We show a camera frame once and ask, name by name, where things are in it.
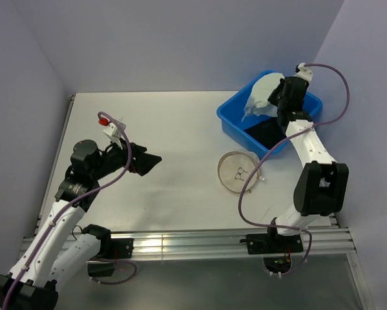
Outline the pale mint bra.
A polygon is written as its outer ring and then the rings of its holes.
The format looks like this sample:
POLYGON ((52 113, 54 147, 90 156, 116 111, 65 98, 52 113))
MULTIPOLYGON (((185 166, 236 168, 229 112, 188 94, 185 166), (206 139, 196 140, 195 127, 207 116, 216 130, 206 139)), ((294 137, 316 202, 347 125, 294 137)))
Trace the pale mint bra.
POLYGON ((282 78, 284 78, 283 74, 274 72, 266 74, 256 81, 244 107, 242 121, 252 115, 277 117, 278 107, 270 103, 268 98, 279 86, 282 78))

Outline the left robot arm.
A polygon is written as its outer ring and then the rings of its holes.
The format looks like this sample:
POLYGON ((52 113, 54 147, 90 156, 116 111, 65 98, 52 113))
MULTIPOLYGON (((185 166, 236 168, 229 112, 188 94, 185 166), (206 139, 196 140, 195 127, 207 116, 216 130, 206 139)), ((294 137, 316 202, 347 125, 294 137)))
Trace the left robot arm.
POLYGON ((76 143, 43 226, 11 270, 0 274, 0 308, 54 309, 59 293, 87 260, 112 258, 111 231, 99 225, 86 226, 73 245, 62 248, 101 190, 100 179, 124 167, 144 176, 161 160, 123 139, 105 150, 90 139, 76 143))

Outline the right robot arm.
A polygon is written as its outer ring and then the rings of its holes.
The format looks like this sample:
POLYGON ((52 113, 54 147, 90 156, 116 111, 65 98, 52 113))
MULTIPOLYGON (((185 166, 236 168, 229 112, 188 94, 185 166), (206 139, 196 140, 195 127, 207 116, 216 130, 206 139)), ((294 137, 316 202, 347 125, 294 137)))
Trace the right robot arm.
POLYGON ((308 93, 310 77, 269 73, 252 87, 246 114, 266 116, 246 133, 273 154, 290 142, 302 164, 293 191, 292 206, 274 218, 262 234, 248 234, 242 242, 249 254, 291 254, 303 250, 300 234, 313 220, 342 209, 349 169, 326 150, 313 118, 322 109, 319 98, 308 93))

